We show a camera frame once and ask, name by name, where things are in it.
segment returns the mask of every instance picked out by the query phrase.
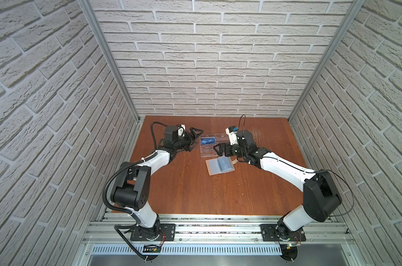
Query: wooden table surface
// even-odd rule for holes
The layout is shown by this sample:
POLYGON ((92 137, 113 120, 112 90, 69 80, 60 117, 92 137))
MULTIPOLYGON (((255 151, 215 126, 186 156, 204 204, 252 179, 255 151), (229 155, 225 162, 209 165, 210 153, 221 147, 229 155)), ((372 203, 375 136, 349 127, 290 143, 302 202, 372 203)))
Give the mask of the wooden table surface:
MULTIPOLYGON (((146 157, 153 149, 150 125, 184 124, 204 133, 222 133, 238 125, 238 117, 146 116, 130 162, 146 157)), ((290 125, 285 118, 247 117, 249 130, 258 147, 306 166, 290 125)), ((154 125, 157 142, 164 137, 164 127, 154 125)), ((302 203, 302 193, 278 176, 247 163, 235 164, 235 171, 209 176, 199 145, 192 152, 178 153, 168 165, 151 176, 149 203, 156 213, 284 215, 302 203)))

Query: brick wall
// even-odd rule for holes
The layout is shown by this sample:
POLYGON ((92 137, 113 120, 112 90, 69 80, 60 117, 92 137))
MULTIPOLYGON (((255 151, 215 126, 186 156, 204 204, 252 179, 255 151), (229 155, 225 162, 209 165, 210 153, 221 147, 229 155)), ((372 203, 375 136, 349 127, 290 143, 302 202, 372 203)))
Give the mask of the brick wall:
POLYGON ((91 3, 141 116, 288 117, 351 1, 91 3))
POLYGON ((134 121, 77 1, 0 0, 0 265, 69 265, 134 121))
POLYGON ((353 191, 344 220, 366 263, 402 266, 402 0, 365 2, 290 124, 309 166, 353 191))

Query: blue object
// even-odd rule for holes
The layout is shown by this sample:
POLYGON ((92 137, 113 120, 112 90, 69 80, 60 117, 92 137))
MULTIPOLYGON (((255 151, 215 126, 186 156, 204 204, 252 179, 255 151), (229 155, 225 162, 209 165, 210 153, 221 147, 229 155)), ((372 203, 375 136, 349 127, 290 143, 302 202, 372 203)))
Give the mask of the blue object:
POLYGON ((215 144, 216 138, 215 137, 204 137, 200 140, 200 142, 202 145, 215 144))
POLYGON ((217 158, 217 162, 219 163, 219 167, 222 172, 227 172, 232 169, 232 163, 229 157, 219 157, 217 158))

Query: transparent acrylic box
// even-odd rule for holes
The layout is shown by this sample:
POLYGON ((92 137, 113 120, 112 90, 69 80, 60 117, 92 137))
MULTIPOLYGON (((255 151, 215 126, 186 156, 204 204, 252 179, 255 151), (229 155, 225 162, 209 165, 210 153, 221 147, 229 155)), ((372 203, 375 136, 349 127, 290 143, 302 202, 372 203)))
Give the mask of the transparent acrylic box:
POLYGON ((213 147, 219 143, 230 143, 229 136, 226 133, 218 134, 203 134, 200 136, 200 152, 201 157, 216 157, 217 153, 214 151, 213 147), (212 144, 201 144, 202 140, 209 137, 215 137, 216 140, 212 144))

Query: black mounting plate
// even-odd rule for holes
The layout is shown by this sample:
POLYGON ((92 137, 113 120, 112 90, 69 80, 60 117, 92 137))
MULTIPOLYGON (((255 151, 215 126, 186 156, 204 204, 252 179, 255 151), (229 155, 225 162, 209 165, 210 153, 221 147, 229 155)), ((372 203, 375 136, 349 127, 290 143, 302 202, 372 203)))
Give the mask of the black mounting plate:
MULTIPOLYGON (((160 232, 164 232, 164 235, 166 236, 166 241, 174 241, 174 236, 175 236, 175 230, 176 230, 176 225, 174 223, 161 223, 160 224, 160 232)), ((140 234, 140 232, 137 233, 132 233, 130 236, 130 241, 147 241, 146 239, 143 239, 143 236, 140 234)), ((154 241, 161 241, 161 238, 158 237, 154 241)))
MULTIPOLYGON (((278 231, 275 229, 275 227, 277 226, 276 223, 271 223, 271 224, 261 224, 260 225, 260 230, 262 232, 262 238, 264 242, 274 242, 274 241, 281 241, 277 235, 278 235, 278 231)), ((299 239, 300 242, 305 242, 306 241, 306 236, 305 236, 305 232, 303 231, 303 227, 301 227, 299 230, 297 230, 297 232, 300 233, 297 234, 296 231, 294 232, 295 235, 294 237, 291 237, 289 241, 294 241, 296 242, 297 239, 296 237, 299 239, 301 236, 301 240, 299 239)))

